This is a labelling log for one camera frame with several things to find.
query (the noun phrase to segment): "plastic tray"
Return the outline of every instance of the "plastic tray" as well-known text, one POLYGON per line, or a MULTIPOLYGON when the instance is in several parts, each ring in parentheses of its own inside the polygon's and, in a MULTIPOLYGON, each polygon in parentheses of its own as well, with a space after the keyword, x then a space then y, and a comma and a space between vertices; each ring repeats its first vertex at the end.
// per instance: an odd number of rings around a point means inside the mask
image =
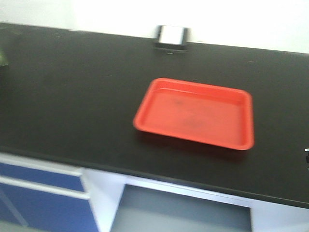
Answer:
POLYGON ((237 150, 254 144, 251 95, 234 88, 155 79, 133 124, 141 131, 237 150))

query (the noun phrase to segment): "white wall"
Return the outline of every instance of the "white wall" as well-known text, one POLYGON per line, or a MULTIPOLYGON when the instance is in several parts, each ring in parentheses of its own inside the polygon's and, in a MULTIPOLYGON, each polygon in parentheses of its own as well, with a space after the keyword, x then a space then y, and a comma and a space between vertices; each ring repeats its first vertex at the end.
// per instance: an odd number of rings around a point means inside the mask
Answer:
POLYGON ((191 28, 191 42, 309 53, 309 0, 0 0, 0 20, 154 37, 191 28))

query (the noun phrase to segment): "blue cabinet drawer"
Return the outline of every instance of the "blue cabinet drawer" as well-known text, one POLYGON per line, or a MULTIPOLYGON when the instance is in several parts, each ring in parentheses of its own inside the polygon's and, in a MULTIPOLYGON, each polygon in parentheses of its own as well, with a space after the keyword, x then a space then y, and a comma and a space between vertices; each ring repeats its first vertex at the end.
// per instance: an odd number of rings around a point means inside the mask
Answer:
POLYGON ((98 232, 88 200, 7 184, 0 184, 0 189, 9 193, 29 227, 50 232, 98 232))
POLYGON ((0 163, 0 175, 76 191, 84 191, 79 176, 42 171, 6 163, 0 163))
POLYGON ((0 188, 0 220, 8 221, 14 224, 19 224, 16 216, 13 214, 14 206, 12 205, 11 201, 8 199, 7 195, 4 191, 0 188))

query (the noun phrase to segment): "black countertop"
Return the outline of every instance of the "black countertop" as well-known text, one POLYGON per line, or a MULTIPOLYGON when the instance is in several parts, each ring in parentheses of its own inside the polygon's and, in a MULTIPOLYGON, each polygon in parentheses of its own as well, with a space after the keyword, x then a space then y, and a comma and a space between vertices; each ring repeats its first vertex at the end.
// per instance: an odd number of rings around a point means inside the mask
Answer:
POLYGON ((0 25, 0 151, 309 208, 309 55, 0 25), (248 151, 137 131, 158 77, 253 96, 248 151))

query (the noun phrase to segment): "green object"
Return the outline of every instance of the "green object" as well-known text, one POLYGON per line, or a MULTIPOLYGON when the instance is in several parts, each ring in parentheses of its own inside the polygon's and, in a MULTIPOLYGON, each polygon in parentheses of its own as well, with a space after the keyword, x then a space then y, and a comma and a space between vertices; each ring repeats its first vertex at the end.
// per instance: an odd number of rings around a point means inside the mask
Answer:
POLYGON ((9 62, 8 62, 4 52, 0 48, 0 67, 2 67, 4 65, 8 65, 8 64, 9 64, 9 62))

